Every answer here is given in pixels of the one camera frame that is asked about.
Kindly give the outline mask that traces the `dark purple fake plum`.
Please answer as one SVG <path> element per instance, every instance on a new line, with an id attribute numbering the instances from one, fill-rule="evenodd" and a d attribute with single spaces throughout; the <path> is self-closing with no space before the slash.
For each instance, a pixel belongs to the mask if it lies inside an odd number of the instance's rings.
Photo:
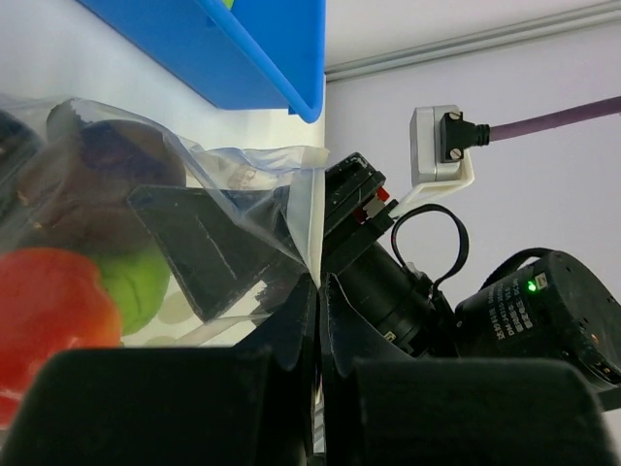
<path id="1" fill-rule="evenodd" d="M 47 119 L 48 144 L 18 171 L 16 195 L 34 242 L 86 252 L 129 252 L 150 236 L 128 204 L 141 185 L 186 185 L 180 139 L 163 126 L 71 98 Z"/>

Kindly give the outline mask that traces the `red fake tomato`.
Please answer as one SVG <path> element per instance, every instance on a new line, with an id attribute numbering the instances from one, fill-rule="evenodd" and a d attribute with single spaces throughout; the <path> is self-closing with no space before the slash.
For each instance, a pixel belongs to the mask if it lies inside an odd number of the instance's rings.
<path id="1" fill-rule="evenodd" d="M 1 427 L 56 353 L 116 347 L 121 315 L 98 267 L 68 250 L 25 248 L 1 255 Z"/>

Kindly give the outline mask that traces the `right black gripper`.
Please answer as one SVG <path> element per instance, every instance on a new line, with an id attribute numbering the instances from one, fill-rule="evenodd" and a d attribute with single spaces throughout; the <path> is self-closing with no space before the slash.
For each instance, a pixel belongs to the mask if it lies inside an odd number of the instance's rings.
<path id="1" fill-rule="evenodd" d="M 325 174 L 324 272 L 344 272 L 392 226 L 385 177 L 355 152 Z"/>

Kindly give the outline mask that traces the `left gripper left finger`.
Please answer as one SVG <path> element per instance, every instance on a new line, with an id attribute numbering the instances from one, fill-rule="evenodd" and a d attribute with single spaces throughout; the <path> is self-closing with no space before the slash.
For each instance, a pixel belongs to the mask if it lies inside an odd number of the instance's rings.
<path id="1" fill-rule="evenodd" d="M 315 286 L 298 281 L 230 348 L 73 349 L 44 365 L 5 465 L 304 465 L 312 454 Z"/>

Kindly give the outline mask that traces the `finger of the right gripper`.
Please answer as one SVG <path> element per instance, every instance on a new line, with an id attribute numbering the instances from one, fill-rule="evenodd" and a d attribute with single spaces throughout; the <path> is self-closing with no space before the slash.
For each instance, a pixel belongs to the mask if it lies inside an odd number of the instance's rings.
<path id="1" fill-rule="evenodd" d="M 311 276 L 285 220 L 288 190 L 141 185 L 128 205 L 164 253 L 194 314 L 224 315 L 256 285 L 273 311 Z"/>

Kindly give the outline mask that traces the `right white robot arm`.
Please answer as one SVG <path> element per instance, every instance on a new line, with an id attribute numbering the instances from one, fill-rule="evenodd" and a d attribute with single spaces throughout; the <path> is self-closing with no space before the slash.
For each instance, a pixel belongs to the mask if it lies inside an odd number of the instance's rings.
<path id="1" fill-rule="evenodd" d="M 400 224 L 385 178 L 354 153 L 326 174 L 322 266 L 346 301 L 385 339 L 412 356 L 548 358 L 570 363 L 606 410 L 620 406 L 620 305 L 572 255 L 546 248 L 517 252 L 480 290 L 451 306 L 438 281 L 409 269 L 379 244 Z M 234 223 L 225 201 L 253 214 L 278 212 L 285 188 L 137 187 L 132 214 L 161 248 L 182 295 L 203 322 L 230 316 L 257 291 L 252 316 L 277 311 L 303 275 L 287 253 L 293 244 L 282 220 L 275 248 Z"/>

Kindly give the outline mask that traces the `light green fake lime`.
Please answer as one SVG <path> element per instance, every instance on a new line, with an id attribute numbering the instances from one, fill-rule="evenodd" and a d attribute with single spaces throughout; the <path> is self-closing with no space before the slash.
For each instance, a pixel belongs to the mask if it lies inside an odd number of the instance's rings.
<path id="1" fill-rule="evenodd" d="M 157 245 L 127 253 L 97 254 L 103 287 L 116 303 L 122 335 L 131 335 L 149 324 L 166 295 L 171 271 Z"/>

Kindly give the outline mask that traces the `clear zip top bag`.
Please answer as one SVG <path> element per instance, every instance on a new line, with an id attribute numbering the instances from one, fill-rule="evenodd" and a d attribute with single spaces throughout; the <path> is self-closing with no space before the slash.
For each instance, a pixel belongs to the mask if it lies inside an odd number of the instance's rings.
<path id="1" fill-rule="evenodd" d="M 321 283 L 328 153 L 204 149 L 81 98 L 1 100 L 1 338 L 207 345 Z"/>

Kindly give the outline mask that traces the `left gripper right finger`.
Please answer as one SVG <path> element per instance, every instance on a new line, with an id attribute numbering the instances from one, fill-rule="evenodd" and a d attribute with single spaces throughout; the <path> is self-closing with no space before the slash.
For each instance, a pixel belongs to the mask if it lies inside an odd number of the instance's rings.
<path id="1" fill-rule="evenodd" d="M 320 292 L 329 465 L 616 465 L 599 400 L 567 363 L 416 359 Z"/>

